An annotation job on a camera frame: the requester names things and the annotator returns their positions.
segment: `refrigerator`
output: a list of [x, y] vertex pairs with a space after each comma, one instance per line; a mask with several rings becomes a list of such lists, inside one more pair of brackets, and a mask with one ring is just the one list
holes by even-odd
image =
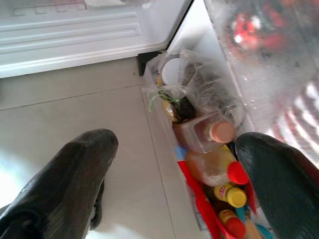
[[[292, 107], [299, 107], [307, 118], [309, 111], [300, 104], [300, 98], [305, 98], [303, 91], [311, 88], [318, 70], [318, 44], [309, 20], [312, 11], [306, 5], [298, 5], [307, 17], [294, 15], [298, 24], [291, 26], [272, 10], [268, 14], [271, 20], [257, 19], [249, 12], [252, 2], [0, 0], [0, 77], [156, 51], [176, 57], [182, 49], [188, 49], [214, 62], [223, 72], [227, 90], [243, 105], [245, 115], [237, 135], [259, 131], [281, 138], [317, 166], [317, 135], [307, 134], [304, 124], [294, 118]], [[258, 2], [267, 8], [263, 3], [269, 1]], [[255, 28], [270, 21], [266, 33], [257, 30], [262, 34], [262, 45], [254, 40], [247, 40], [251, 44], [245, 45], [244, 36], [234, 30], [246, 15]], [[276, 24], [281, 23], [277, 31]], [[142, 93], [174, 233], [181, 239], [211, 238], [178, 167], [178, 143], [158, 98], [149, 110], [149, 92], [156, 88], [158, 64], [161, 62], [155, 64], [152, 59], [146, 65], [141, 77]], [[287, 118], [301, 128], [300, 135]], [[316, 121], [310, 121], [317, 129]]]

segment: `tile grout line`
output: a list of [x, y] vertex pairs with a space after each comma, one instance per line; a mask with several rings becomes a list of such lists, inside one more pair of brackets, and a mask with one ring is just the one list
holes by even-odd
[[106, 91], [114, 91], [114, 90], [120, 90], [120, 89], [123, 89], [123, 88], [136, 87], [136, 86], [140, 86], [140, 85], [137, 84], [137, 85], [131, 85], [131, 86], [124, 86], [124, 87], [120, 87], [120, 88], [113, 88], [113, 89], [107, 89], [107, 90], [102, 90], [102, 91], [85, 93], [85, 94], [81, 94], [81, 95], [75, 95], [75, 96], [69, 96], [69, 97], [63, 97], [63, 98], [58, 98], [58, 99], [53, 99], [53, 100], [42, 101], [42, 102], [36, 102], [36, 103], [27, 104], [27, 105], [14, 106], [14, 107], [10, 107], [10, 108], [0, 109], [0, 111], [8, 111], [8, 110], [18, 109], [18, 108], [22, 108], [22, 107], [27, 107], [27, 106], [39, 105], [39, 104], [42, 104], [42, 103], [61, 101], [61, 100], [75, 98], [75, 97], [88, 96], [88, 95], [103, 93], [103, 92], [106, 92]]
[[168, 203], [168, 199], [167, 199], [167, 195], [166, 195], [166, 191], [165, 191], [163, 176], [162, 176], [161, 170], [160, 170], [159, 157], [158, 157], [158, 154], [156, 152], [156, 148], [155, 148], [155, 144], [154, 144], [154, 136], [153, 136], [153, 133], [152, 133], [152, 130], [151, 130], [151, 126], [150, 126], [150, 118], [148, 116], [148, 113], [147, 113], [147, 110], [146, 110], [146, 107], [145, 107], [145, 101], [144, 101], [144, 96], [143, 96], [143, 93], [142, 93], [141, 85], [139, 85], [139, 87], [140, 87], [140, 94], [141, 94], [141, 97], [142, 97], [142, 103], [144, 105], [144, 112], [145, 112], [145, 115], [146, 115], [146, 118], [147, 118], [147, 121], [148, 121], [148, 128], [149, 128], [149, 131], [150, 131], [150, 134], [151, 134], [151, 139], [152, 139], [152, 144], [153, 144], [153, 151], [155, 153], [157, 165], [159, 167], [159, 175], [160, 175], [161, 184], [162, 184], [162, 187], [163, 187], [163, 190], [164, 190], [164, 194], [165, 194], [165, 200], [166, 200], [166, 204], [167, 204], [167, 208], [168, 208], [168, 212], [169, 212], [169, 218], [170, 218], [170, 222], [171, 222], [171, 225], [172, 225], [172, 228], [173, 228], [174, 236], [177, 239], [177, 234], [176, 234], [176, 231], [175, 231], [173, 219], [171, 217], [169, 203]]

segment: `orange bottle cap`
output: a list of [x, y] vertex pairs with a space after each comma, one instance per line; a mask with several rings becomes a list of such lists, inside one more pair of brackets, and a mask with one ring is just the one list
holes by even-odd
[[247, 197], [245, 192], [239, 188], [229, 189], [227, 192], [226, 199], [227, 199], [227, 202], [235, 208], [241, 208], [247, 202]]
[[234, 126], [227, 121], [218, 122], [210, 127], [209, 137], [219, 143], [228, 143], [235, 135]]
[[246, 184], [249, 182], [249, 178], [244, 171], [243, 166], [240, 164], [240, 162], [232, 162], [227, 167], [227, 175], [231, 182], [237, 183], [240, 185]]
[[236, 239], [245, 238], [246, 227], [239, 218], [230, 218], [227, 221], [225, 228], [227, 232], [231, 234], [233, 237], [235, 237]]

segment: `beige floor tile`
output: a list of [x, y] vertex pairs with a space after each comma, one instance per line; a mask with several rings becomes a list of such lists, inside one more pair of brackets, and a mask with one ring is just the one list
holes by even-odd
[[0, 79], [0, 110], [138, 84], [135, 58]]
[[106, 177], [102, 223], [88, 238], [175, 238], [138, 86], [1, 111], [0, 207], [67, 141], [94, 128], [113, 130], [120, 145]]

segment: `green twine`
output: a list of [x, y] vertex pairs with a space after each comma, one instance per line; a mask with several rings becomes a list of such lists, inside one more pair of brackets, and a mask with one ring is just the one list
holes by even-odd
[[157, 97], [161, 97], [163, 100], [169, 102], [169, 103], [173, 103], [173, 102], [179, 102], [179, 100], [175, 100], [171, 97], [169, 97], [168, 95], [164, 94], [162, 91], [158, 92], [159, 94], [156, 96], [153, 96], [152, 98], [150, 98], [151, 92], [148, 92], [148, 99], [149, 99], [149, 112], [152, 112], [152, 105], [153, 105], [153, 101], [157, 98]]

